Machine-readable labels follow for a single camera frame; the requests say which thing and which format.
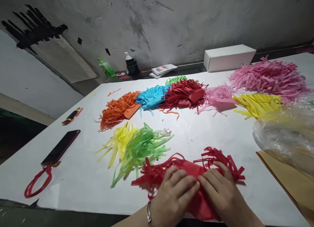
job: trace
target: finger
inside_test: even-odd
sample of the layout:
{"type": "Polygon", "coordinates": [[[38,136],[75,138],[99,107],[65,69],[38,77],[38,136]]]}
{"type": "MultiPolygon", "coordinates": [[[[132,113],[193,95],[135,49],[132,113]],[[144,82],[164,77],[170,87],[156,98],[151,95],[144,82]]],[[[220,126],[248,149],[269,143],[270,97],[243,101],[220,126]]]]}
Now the finger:
{"type": "Polygon", "coordinates": [[[215,199],[215,197],[218,195],[215,188],[203,176],[198,176],[198,179],[199,179],[199,182],[202,185],[202,187],[205,189],[209,199],[210,200],[215,199]]]}
{"type": "Polygon", "coordinates": [[[189,206],[192,198],[197,193],[197,191],[200,189],[200,183],[197,181],[190,189],[188,189],[180,198],[179,203],[182,205],[182,207],[186,210],[186,208],[189,206]]]}
{"type": "Polygon", "coordinates": [[[224,177],[227,180],[234,182],[230,170],[223,163],[215,161],[214,165],[219,167],[223,171],[224,177]]]}
{"type": "Polygon", "coordinates": [[[165,181],[169,180],[172,174],[175,173],[177,170],[178,168],[176,166],[170,167],[165,173],[164,180],[165,181]]]}
{"type": "Polygon", "coordinates": [[[215,177],[213,173],[207,171],[203,174],[203,177],[208,180],[208,182],[215,188],[215,190],[219,193],[219,188],[221,188],[222,183],[215,177]]]}
{"type": "Polygon", "coordinates": [[[226,183],[226,178],[224,178],[223,175],[215,168],[209,169],[208,172],[211,172],[222,184],[226,183]]]}
{"type": "Polygon", "coordinates": [[[172,186],[175,186],[182,178],[186,177],[187,173],[184,170],[177,170],[169,179],[172,186]]]}
{"type": "Polygon", "coordinates": [[[195,183],[196,183],[195,177],[193,176],[184,177],[172,188],[174,195],[177,198],[181,197],[185,193],[185,191],[187,191],[195,183]]]}

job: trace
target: bracelet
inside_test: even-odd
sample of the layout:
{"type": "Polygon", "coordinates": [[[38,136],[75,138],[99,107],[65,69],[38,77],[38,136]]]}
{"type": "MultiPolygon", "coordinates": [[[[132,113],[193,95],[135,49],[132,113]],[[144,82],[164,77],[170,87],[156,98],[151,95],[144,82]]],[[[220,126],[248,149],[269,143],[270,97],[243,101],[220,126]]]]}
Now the bracelet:
{"type": "Polygon", "coordinates": [[[147,219],[148,219],[148,226],[152,227],[151,217],[150,217],[150,200],[148,201],[148,204],[147,204],[147,219]]]}

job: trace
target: kraft paper envelope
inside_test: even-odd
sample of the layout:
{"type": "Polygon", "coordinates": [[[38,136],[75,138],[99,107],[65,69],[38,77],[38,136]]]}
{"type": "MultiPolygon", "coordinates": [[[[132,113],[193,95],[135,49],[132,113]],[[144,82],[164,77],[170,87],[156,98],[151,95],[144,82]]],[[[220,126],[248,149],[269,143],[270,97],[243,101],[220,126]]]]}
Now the kraft paper envelope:
{"type": "Polygon", "coordinates": [[[265,151],[256,153],[305,219],[314,227],[314,182],[293,167],[268,155],[265,151]]]}

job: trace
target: yellow paper fringe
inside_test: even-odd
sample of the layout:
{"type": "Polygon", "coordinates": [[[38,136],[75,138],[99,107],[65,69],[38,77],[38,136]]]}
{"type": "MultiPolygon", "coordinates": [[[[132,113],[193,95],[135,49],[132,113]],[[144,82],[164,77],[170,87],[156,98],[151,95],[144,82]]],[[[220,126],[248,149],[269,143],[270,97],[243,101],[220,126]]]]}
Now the yellow paper fringe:
{"type": "Polygon", "coordinates": [[[236,113],[245,115],[245,119],[251,117],[259,119],[268,112],[282,109],[280,95],[242,94],[239,98],[237,96],[233,96],[233,98],[239,105],[248,110],[248,112],[234,110],[236,113]]]}
{"type": "Polygon", "coordinates": [[[134,128],[133,124],[131,124],[131,130],[130,130],[130,123],[127,122],[123,127],[117,128],[114,133],[113,137],[105,144],[103,147],[98,150],[95,154],[99,153],[100,151],[107,149],[107,151],[103,154],[103,156],[98,159],[97,162],[99,162],[110,150],[112,150],[110,155],[110,161],[108,168],[112,167],[114,164],[115,157],[117,156],[119,160],[121,160],[124,157],[125,148],[128,144],[128,142],[131,140],[132,135],[135,131],[137,131],[138,128],[134,128]]]}

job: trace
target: white table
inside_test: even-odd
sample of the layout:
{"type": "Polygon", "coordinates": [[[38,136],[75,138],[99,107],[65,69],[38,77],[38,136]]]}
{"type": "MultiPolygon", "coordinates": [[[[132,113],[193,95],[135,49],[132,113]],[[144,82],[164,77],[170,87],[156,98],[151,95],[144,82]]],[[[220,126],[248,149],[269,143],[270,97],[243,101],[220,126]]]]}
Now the white table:
{"type": "MultiPolygon", "coordinates": [[[[307,82],[314,82],[314,55],[304,53],[278,60],[294,62],[306,76],[307,82]]],[[[217,86],[228,83],[226,76],[232,72],[234,71],[197,73],[187,77],[198,79],[209,86],[217,86]]],[[[111,99],[118,99],[129,91],[143,91],[147,87],[163,85],[165,81],[166,78],[160,78],[100,85],[93,91],[96,96],[93,96],[93,92],[87,95],[0,166],[0,198],[25,204],[31,204],[39,198],[40,207],[81,212],[130,215],[140,209],[147,203],[147,191],[131,186],[135,172],[126,180],[120,180],[114,189],[110,189],[118,160],[116,159],[113,168],[108,169],[110,156],[106,155],[97,163],[101,154],[94,154],[109,140],[114,129],[125,122],[113,130],[98,133],[99,124],[94,119],[99,118],[111,99]],[[119,88],[120,91],[107,97],[109,92],[119,88]],[[61,122],[77,107],[84,108],[81,115],[73,123],[62,126],[61,122]],[[67,131],[76,129],[80,129],[81,133],[63,155],[61,164],[53,168],[53,179],[49,186],[39,195],[25,199],[24,190],[42,169],[40,163],[67,131]]],[[[246,177],[246,186],[239,186],[239,189],[265,225],[309,226],[256,155],[255,152],[260,149],[252,137],[254,118],[244,120],[244,116],[233,110],[225,111],[228,117],[217,114],[213,118],[214,111],[197,115],[196,109],[178,109],[180,117],[176,121],[177,115],[163,114],[157,110],[153,112],[154,116],[149,111],[143,112],[142,118],[137,112],[130,122],[139,128],[146,122],[153,130],[172,130],[175,136],[166,143],[171,150],[160,162],[176,152],[192,161],[201,158],[201,153],[207,146],[221,149],[225,155],[233,157],[238,168],[245,168],[243,175],[246,177]]],[[[39,183],[42,184],[45,178],[39,180],[39,183]]]]}

